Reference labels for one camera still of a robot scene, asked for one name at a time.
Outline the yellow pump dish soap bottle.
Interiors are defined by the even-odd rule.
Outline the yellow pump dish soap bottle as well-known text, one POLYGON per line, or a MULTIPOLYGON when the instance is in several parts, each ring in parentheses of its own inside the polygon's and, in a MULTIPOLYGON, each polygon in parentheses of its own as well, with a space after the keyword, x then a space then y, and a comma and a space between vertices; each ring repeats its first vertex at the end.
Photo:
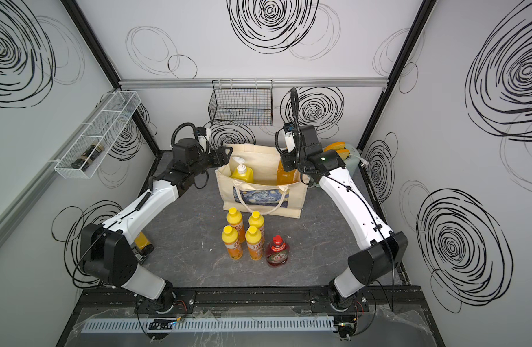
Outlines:
POLYGON ((232 157, 236 162, 236 168, 231 174, 231 178, 237 179, 239 181, 253 183, 254 182, 254 171, 252 168, 247 166, 246 161, 238 156, 232 157))

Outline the tall orange dish soap bottle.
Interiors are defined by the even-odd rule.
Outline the tall orange dish soap bottle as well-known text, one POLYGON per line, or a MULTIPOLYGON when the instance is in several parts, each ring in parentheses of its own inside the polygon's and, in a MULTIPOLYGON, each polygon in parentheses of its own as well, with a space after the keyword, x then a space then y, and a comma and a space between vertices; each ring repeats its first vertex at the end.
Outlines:
POLYGON ((280 160, 277 168, 277 185, 289 185, 295 183, 299 179, 299 174, 296 169, 286 171, 283 167, 283 162, 280 160))

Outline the canvas starry night tote bag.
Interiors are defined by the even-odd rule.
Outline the canvas starry night tote bag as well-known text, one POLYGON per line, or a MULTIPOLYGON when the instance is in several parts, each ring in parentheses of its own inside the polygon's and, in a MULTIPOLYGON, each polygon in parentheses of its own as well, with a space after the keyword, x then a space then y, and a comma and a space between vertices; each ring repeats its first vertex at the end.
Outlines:
POLYGON ((280 163, 277 150, 253 144, 232 144, 230 147, 233 152, 229 163, 215 170, 223 209, 300 218, 307 186, 299 180, 292 184, 277 182, 280 163), (245 160, 246 167, 253 171, 251 183, 233 177, 238 167, 237 158, 245 160))

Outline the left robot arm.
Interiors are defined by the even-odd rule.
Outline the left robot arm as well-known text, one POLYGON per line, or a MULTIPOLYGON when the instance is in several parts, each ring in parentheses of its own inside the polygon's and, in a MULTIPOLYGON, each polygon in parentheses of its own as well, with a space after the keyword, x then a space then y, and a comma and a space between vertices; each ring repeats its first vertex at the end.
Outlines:
POLYGON ((172 284, 142 267, 131 247, 150 221, 194 185, 196 176, 225 166, 232 153, 232 147, 213 148, 203 137, 174 144, 173 160, 150 177, 141 196, 107 221, 82 229, 76 269, 144 297, 158 312, 169 311, 176 300, 172 284))

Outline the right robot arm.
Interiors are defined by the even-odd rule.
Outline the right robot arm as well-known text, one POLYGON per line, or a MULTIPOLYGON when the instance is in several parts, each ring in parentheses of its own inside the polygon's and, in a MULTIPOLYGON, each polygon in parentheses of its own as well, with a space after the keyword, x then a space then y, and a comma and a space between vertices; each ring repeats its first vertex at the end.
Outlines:
POLYGON ((360 251, 348 258, 348 267, 328 285, 332 307, 343 312, 361 289, 397 270, 408 239, 377 215, 340 155, 323 150, 314 127, 285 123, 275 134, 275 147, 286 171, 308 176, 334 201, 358 244, 360 251))

